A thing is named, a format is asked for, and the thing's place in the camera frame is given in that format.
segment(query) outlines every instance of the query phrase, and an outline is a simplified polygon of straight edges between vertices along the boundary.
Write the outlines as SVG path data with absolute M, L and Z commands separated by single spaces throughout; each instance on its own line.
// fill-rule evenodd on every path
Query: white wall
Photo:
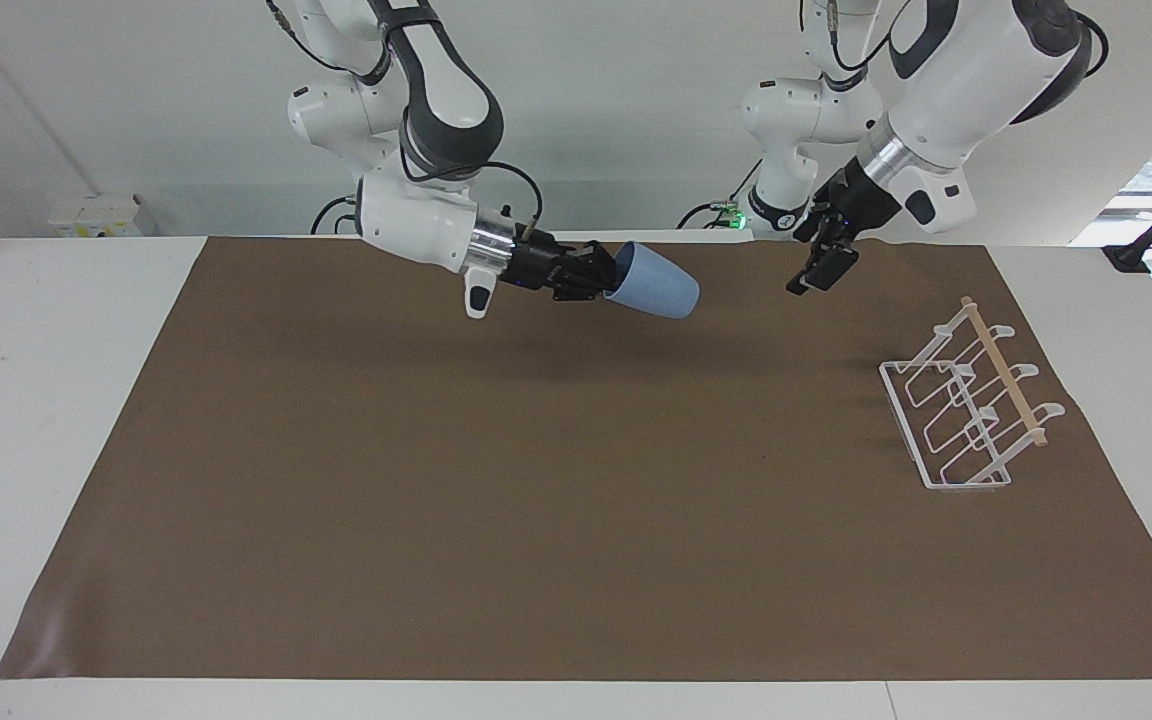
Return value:
M 1114 36 L 1111 65 L 982 147 L 969 164 L 982 217 L 950 240 L 1068 242 L 1152 154 L 1152 3 L 1076 5 Z M 726 196 L 756 157 L 737 111 L 746 88 L 814 74 L 790 0 L 435 6 L 506 109 L 498 158 L 540 180 L 554 229 L 664 227 Z M 260 0 L 0 0 L 0 234 L 45 234 L 50 202 L 81 191 L 82 174 L 141 194 L 168 233 L 305 232 L 351 190 L 287 127 L 287 92 L 321 70 Z M 890 70 L 876 76 L 895 86 Z M 485 179 L 482 195 L 525 209 L 515 182 Z M 882 235 L 922 237 L 910 222 Z

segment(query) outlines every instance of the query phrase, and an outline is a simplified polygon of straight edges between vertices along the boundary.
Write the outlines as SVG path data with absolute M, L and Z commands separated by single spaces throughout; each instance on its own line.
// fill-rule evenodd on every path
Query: dish rack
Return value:
M 964 325 L 973 338 L 965 333 L 957 338 Z M 963 309 L 933 328 L 932 341 L 914 359 L 879 365 L 924 486 L 940 491 L 1009 486 L 1007 462 L 1030 446 L 1047 445 L 1043 425 L 1064 415 L 1064 407 L 1030 406 L 1025 400 L 1020 384 L 1038 376 L 1038 366 L 1007 364 L 998 350 L 998 341 L 1015 334 L 1010 325 L 987 325 L 977 304 L 964 297 Z M 963 342 L 965 347 L 948 356 L 947 348 Z

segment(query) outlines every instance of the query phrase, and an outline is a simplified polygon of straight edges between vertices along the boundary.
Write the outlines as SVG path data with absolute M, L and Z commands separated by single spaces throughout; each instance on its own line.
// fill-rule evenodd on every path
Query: blue cup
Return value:
M 627 242 L 616 253 L 616 270 L 621 287 L 602 296 L 620 305 L 680 320 L 700 300 L 700 285 L 695 278 L 650 247 Z

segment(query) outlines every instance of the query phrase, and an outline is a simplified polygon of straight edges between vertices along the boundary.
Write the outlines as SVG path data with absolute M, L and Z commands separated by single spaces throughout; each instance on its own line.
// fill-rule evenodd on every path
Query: table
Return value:
M 0 240 L 0 655 L 204 241 Z M 1112 272 L 1096 250 L 992 256 L 1152 533 L 1152 283 Z M 0 715 L 111 706 L 128 717 L 1142 717 L 1152 682 L 0 682 Z

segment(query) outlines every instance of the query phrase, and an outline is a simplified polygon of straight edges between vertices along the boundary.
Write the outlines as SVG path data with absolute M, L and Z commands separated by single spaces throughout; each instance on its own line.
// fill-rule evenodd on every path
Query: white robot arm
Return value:
M 288 115 L 305 141 L 332 150 L 351 170 L 357 232 L 366 242 L 461 274 L 465 310 L 475 319 L 488 311 L 498 279 L 529 290 L 552 288 L 554 300 L 602 295 L 646 313 L 691 313 L 699 286 L 645 247 L 630 243 L 613 258 L 599 243 L 564 247 L 536 229 L 539 188 L 525 173 L 492 160 L 503 137 L 502 112 L 429 0 L 296 3 L 312 54 L 348 77 L 301 88 Z M 280 24 L 293 33 L 285 18 Z M 391 58 L 401 78 L 391 71 Z M 531 223 L 471 199 L 477 174 L 488 167 L 516 172 L 531 184 L 538 204 Z
M 835 59 L 864 58 L 881 0 L 838 0 L 838 22 L 826 0 L 799 15 L 806 55 L 820 68 L 814 79 L 760 82 L 742 103 L 745 128 L 763 149 L 759 176 L 740 197 L 740 211 L 760 240 L 786 240 L 806 213 L 819 167 L 803 156 L 806 143 L 850 145 L 882 115 L 882 98 L 867 68 L 844 68 Z
M 787 290 L 828 290 L 859 258 L 856 234 L 901 210 L 929 233 L 972 218 L 964 162 L 980 142 L 1078 86 L 1092 56 L 1091 26 L 1064 0 L 910 0 L 888 36 L 905 94 L 814 194 L 794 233 L 813 252 Z

